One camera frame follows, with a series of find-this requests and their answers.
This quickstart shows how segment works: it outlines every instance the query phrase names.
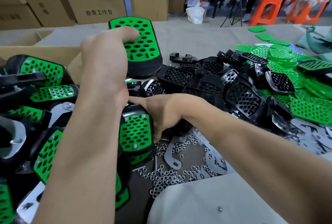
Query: forearm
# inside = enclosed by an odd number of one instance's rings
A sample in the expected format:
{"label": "forearm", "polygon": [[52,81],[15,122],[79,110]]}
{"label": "forearm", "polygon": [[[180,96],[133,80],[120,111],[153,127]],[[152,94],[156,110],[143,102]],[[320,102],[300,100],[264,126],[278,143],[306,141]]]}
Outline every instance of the forearm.
{"label": "forearm", "polygon": [[200,98],[181,100],[186,103],[185,110],[181,109],[184,104],[179,105],[183,118],[286,221],[317,223],[322,215],[316,215],[329,213],[326,208],[331,205],[332,190],[326,181],[332,180],[330,162]]}
{"label": "forearm", "polygon": [[88,93],[81,87],[34,224],[114,221],[118,126],[122,113],[116,96],[96,90]]}

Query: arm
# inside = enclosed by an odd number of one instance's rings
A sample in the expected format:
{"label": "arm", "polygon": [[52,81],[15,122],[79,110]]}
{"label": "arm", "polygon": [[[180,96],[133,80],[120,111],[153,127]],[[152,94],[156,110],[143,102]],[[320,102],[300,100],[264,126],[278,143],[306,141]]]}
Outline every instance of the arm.
{"label": "arm", "polygon": [[130,101],[140,103],[152,115],[157,139],[181,118],[190,122],[290,224],[332,222],[332,164],[322,157],[199,97],[173,94],[130,97]]}
{"label": "arm", "polygon": [[80,93],[33,224],[114,223],[118,130],[128,101],[123,42],[137,37],[126,27],[82,43]]}

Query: white shoe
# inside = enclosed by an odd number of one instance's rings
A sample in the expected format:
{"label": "white shoe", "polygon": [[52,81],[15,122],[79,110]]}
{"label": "white shoe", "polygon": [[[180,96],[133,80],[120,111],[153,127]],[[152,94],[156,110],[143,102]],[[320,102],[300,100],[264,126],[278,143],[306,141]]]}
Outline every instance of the white shoe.
{"label": "white shoe", "polygon": [[245,21],[250,21],[251,19],[251,14],[244,14],[243,18],[242,18],[242,21],[245,22]]}

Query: person's right hand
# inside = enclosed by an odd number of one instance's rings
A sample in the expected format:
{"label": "person's right hand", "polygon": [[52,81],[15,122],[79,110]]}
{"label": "person's right hand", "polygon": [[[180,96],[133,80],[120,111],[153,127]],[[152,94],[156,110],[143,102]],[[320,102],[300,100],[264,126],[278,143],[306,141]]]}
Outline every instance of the person's right hand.
{"label": "person's right hand", "polygon": [[158,142],[164,130],[173,127],[181,119],[179,96],[184,94],[156,95],[152,97],[129,97],[129,102],[142,105],[153,118],[154,142]]}

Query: white plastic bag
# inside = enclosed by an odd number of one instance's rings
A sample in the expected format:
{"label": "white plastic bag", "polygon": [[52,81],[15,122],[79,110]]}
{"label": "white plastic bag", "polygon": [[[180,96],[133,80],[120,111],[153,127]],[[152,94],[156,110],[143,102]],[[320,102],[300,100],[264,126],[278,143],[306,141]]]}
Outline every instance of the white plastic bag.
{"label": "white plastic bag", "polygon": [[193,24],[201,24],[204,18],[204,8],[200,7],[200,2],[196,4],[194,7],[189,7],[186,9],[186,13],[188,15],[188,20]]}

